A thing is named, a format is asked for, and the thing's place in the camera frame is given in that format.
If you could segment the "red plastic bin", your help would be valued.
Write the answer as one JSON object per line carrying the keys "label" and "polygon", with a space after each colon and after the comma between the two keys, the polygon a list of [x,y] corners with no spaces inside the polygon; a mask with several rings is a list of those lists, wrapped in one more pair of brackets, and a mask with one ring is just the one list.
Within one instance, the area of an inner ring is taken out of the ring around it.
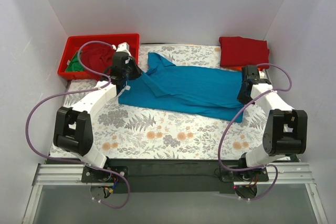
{"label": "red plastic bin", "polygon": [[85,71],[65,72],[68,67],[67,63],[73,58],[75,52],[84,44],[89,41],[103,41],[112,45],[118,45],[127,42],[131,55],[138,62],[140,35],[132,34],[104,34],[104,35],[84,35],[84,36],[70,36],[67,39],[64,52],[59,64],[58,75],[66,80],[81,80],[81,79],[94,79],[92,73]]}

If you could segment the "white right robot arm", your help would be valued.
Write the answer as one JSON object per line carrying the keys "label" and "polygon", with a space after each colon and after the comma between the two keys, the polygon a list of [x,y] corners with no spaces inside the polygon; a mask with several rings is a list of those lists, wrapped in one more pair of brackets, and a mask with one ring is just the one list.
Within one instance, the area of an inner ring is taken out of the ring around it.
{"label": "white right robot arm", "polygon": [[263,167],[285,156],[304,153],[307,146],[307,113],[288,105],[271,82],[261,77],[257,66],[244,66],[241,74],[242,85],[237,100],[244,105],[259,105],[267,116],[267,122],[262,144],[243,154],[238,167]]}

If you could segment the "teal blue t-shirt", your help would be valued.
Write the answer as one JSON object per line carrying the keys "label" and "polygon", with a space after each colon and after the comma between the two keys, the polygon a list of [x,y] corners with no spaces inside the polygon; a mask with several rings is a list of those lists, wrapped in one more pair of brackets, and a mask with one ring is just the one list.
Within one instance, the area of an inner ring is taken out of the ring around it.
{"label": "teal blue t-shirt", "polygon": [[241,74],[216,68],[177,66],[161,55],[148,54],[149,69],[128,81],[120,104],[197,114],[230,121],[243,104],[237,100]]}

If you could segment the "floral patterned table mat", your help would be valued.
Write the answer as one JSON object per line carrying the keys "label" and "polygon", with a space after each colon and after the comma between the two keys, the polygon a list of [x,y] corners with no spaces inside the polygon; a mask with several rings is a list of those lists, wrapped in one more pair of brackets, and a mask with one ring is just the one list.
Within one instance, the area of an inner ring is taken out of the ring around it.
{"label": "floral patterned table mat", "polygon": [[92,119],[95,146],[109,158],[238,159],[262,143],[267,122],[250,105],[241,123],[109,101]]}

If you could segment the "green t-shirt in bin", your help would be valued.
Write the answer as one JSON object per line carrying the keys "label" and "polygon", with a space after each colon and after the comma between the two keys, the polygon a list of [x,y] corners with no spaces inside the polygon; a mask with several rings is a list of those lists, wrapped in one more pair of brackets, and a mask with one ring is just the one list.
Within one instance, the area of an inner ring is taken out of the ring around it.
{"label": "green t-shirt in bin", "polygon": [[65,72],[82,72],[82,71],[84,71],[84,68],[78,60],[78,51],[76,51],[72,59],[67,62]]}

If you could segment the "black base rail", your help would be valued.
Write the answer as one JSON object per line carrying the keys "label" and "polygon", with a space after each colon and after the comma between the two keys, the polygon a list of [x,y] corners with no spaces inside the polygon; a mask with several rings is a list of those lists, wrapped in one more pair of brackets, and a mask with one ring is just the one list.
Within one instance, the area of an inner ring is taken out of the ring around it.
{"label": "black base rail", "polygon": [[243,197],[254,198],[257,186],[281,181],[281,176],[295,171],[295,163],[276,162],[277,168],[267,167],[239,172],[239,161],[228,160],[224,164],[231,168],[221,168],[215,160],[182,159],[110,159],[106,168],[114,173],[106,173],[86,165],[70,162],[64,164],[48,161],[57,170],[64,170],[67,175],[77,168],[75,181],[87,185],[112,185],[117,183],[114,192],[126,193],[128,188],[133,193],[186,193],[218,192],[221,194],[241,193]]}

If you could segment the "crumpled dark red t-shirt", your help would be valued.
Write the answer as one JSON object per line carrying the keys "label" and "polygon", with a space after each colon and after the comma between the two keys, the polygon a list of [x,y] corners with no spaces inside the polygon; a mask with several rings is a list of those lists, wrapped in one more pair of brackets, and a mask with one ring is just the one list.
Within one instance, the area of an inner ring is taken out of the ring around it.
{"label": "crumpled dark red t-shirt", "polygon": [[81,62],[89,69],[104,73],[112,65],[112,56],[115,50],[104,44],[93,43],[86,45],[80,52]]}

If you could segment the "folded orange t-shirt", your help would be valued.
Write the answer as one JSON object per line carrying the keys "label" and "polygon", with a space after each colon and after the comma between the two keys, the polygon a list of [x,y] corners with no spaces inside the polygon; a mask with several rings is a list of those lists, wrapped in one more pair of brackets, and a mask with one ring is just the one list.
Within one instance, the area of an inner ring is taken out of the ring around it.
{"label": "folded orange t-shirt", "polygon": [[257,66],[257,65],[246,65],[246,66],[233,66],[233,67],[229,67],[229,69],[232,69],[235,71],[257,72],[257,71],[262,71],[263,67]]}

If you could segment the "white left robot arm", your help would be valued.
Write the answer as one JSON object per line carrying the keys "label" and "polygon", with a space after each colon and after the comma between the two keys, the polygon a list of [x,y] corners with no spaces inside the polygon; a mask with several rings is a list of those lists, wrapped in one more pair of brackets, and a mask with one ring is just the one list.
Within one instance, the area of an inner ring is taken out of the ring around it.
{"label": "white left robot arm", "polygon": [[71,107],[61,107],[56,114],[53,144],[78,157],[82,162],[104,168],[107,157],[94,145],[91,120],[124,89],[128,80],[142,74],[136,60],[127,49],[117,49],[112,57],[109,76],[111,83],[98,81],[96,91],[89,92]]}

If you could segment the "folded dark red t-shirt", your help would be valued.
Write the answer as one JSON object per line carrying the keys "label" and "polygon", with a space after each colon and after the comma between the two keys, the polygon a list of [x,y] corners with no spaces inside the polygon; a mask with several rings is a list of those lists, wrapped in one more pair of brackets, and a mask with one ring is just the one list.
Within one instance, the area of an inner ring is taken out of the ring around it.
{"label": "folded dark red t-shirt", "polygon": [[265,40],[244,37],[219,37],[220,66],[257,65],[269,62],[269,49]]}

